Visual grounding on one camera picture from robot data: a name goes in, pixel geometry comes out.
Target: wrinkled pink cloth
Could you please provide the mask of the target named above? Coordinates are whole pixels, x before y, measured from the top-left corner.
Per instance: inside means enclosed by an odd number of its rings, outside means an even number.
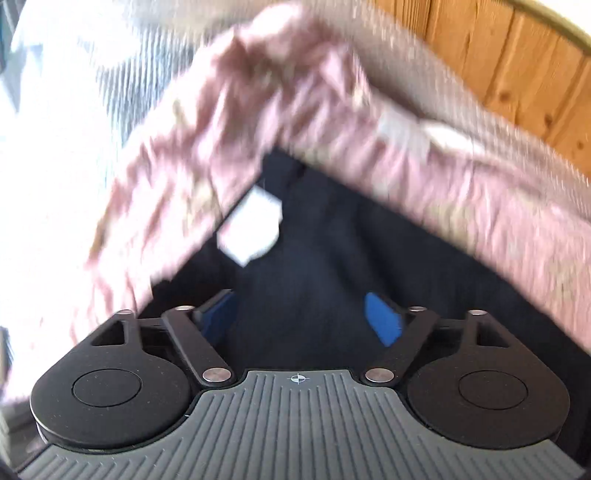
[[[6,398],[28,395],[113,312],[141,310],[151,281],[201,247],[275,145],[474,255],[590,347],[591,226],[501,160],[435,148],[413,158],[378,128],[388,108],[350,46],[298,5],[270,7],[199,50],[130,138],[89,260],[31,326]]]

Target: white crosshair mark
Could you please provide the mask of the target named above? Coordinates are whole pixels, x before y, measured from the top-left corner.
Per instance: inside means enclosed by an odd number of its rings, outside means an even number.
[[[297,375],[294,375],[293,377],[291,377],[290,380],[293,383],[298,383],[299,384],[299,383],[305,382],[306,380],[309,380],[309,378],[308,377],[304,377],[303,375],[297,374]]]

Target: gray ribbed plate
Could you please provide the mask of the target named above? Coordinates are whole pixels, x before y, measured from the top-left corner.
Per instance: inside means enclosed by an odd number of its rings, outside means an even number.
[[[397,394],[347,371],[250,372],[204,393],[174,432],[116,455],[50,446],[23,479],[548,479],[582,469],[551,441],[506,452],[453,443]]]

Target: wood panel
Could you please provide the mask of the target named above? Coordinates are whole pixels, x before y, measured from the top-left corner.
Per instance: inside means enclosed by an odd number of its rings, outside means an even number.
[[[547,141],[591,177],[591,61],[587,59],[564,113]]]
[[[485,105],[545,138],[572,90],[583,55],[550,27],[516,13]]]
[[[513,9],[492,0],[433,0],[427,43],[484,101]]]
[[[425,38],[431,10],[430,0],[374,0],[374,3],[417,37]]]

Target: black fabric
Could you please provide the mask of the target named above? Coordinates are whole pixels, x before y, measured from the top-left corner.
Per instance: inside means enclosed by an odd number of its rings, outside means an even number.
[[[265,158],[258,184],[282,200],[280,238],[270,252],[240,268],[212,238],[172,281],[154,288],[142,316],[200,305],[222,288],[234,289],[238,319],[219,351],[240,373],[363,369],[384,350],[363,318],[370,291],[447,318],[487,310],[568,388],[571,410],[557,443],[586,463],[591,358],[511,285],[405,217],[284,153]]]

